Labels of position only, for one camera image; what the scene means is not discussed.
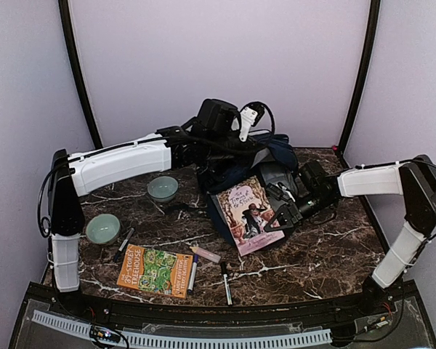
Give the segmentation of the navy blue student backpack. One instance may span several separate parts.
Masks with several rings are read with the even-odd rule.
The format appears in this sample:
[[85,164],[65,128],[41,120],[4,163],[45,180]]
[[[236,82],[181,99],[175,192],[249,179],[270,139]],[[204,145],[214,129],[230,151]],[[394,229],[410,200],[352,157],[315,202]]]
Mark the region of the navy blue student backpack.
[[197,181],[205,196],[207,213],[215,229],[228,244],[235,246],[232,233],[225,222],[224,214],[215,203],[214,196],[252,176],[257,176],[263,187],[268,183],[281,182],[296,196],[298,172],[299,161],[289,136],[276,134],[268,148],[254,157],[214,160],[207,167],[197,168]]

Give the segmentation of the orange treehouse book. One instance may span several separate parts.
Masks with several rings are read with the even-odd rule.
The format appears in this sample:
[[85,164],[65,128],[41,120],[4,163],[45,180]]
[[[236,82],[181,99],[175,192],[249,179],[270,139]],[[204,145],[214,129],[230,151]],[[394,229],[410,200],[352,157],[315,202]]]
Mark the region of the orange treehouse book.
[[117,284],[141,292],[185,299],[192,266],[191,254],[128,244]]

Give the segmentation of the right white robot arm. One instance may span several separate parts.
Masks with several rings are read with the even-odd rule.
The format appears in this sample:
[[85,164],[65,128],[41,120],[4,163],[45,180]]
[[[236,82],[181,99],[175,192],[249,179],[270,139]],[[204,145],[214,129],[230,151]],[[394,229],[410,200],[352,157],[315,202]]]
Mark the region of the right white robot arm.
[[425,246],[436,238],[436,164],[422,154],[329,174],[319,162],[310,161],[299,169],[299,178],[307,189],[301,198],[290,198],[288,190],[279,185],[267,186],[267,193],[282,204],[265,231],[294,229],[343,198],[363,197],[369,204],[391,201],[390,209],[403,215],[395,224],[398,232],[386,235],[387,253],[369,277],[378,288],[369,288],[356,300],[361,314],[374,314],[384,304],[380,289],[389,288],[412,268]]

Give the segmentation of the pink Shrew paperback book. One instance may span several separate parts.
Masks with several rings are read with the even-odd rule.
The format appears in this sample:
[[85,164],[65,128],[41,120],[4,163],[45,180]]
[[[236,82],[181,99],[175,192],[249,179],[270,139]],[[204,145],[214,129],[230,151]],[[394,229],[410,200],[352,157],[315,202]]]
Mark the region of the pink Shrew paperback book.
[[218,193],[214,196],[214,202],[242,257],[285,237],[256,176]]

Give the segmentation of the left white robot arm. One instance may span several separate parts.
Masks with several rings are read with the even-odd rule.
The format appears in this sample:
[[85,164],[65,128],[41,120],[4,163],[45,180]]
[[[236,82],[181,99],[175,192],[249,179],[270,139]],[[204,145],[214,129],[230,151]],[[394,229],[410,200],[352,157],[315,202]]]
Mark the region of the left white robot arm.
[[80,197],[139,175],[190,165],[205,169],[225,159],[252,160],[267,147],[249,134],[263,115],[272,112],[262,102],[238,108],[223,100],[205,99],[198,115],[182,126],[158,129],[96,151],[55,152],[39,191],[36,217],[41,236],[49,239],[54,285],[62,292],[60,306],[72,317],[88,311],[87,299],[77,292],[78,241],[85,225]]

